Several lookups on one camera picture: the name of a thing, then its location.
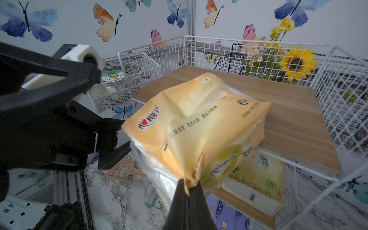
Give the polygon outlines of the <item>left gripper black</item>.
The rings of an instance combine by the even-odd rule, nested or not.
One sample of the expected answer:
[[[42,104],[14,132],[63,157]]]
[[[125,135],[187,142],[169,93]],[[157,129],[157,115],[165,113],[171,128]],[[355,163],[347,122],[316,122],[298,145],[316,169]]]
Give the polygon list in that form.
[[[102,58],[89,45],[64,44],[52,57],[1,43],[1,115],[39,114],[100,83]],[[1,172],[16,168],[77,172],[98,153],[110,170],[131,152],[118,146],[124,120],[102,118],[70,101],[26,121],[1,118]]]

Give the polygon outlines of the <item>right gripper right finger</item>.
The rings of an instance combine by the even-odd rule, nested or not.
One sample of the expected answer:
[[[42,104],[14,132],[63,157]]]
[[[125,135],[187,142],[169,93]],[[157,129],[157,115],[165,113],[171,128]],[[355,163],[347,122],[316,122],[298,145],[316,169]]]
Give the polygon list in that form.
[[[189,230],[216,230],[200,182],[189,190]]]

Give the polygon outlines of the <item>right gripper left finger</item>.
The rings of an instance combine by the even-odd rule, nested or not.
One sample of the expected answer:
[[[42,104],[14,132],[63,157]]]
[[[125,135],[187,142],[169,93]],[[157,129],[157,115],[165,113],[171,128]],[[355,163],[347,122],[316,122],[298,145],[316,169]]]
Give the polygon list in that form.
[[[187,230],[188,229],[188,205],[189,197],[185,192],[185,183],[180,179],[177,183],[170,211],[163,230]]]

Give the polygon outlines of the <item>orange-yellow tissue pack top shelf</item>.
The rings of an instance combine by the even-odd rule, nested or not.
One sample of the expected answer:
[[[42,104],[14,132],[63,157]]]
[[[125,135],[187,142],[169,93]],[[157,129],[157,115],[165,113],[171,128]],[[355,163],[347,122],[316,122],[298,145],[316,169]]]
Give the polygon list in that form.
[[[178,180],[208,194],[259,146],[270,107],[207,72],[158,93],[122,129],[169,210]]]

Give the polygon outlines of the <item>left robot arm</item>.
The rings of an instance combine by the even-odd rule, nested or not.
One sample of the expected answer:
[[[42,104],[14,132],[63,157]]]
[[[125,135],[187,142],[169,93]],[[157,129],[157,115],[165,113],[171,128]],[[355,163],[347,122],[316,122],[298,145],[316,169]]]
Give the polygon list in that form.
[[[61,205],[9,192],[15,168],[74,173],[88,156],[109,170],[131,151],[117,144],[123,120],[102,118],[76,101],[101,82],[105,63],[89,45],[65,44],[47,56],[1,43],[1,228],[89,229],[85,201]]]

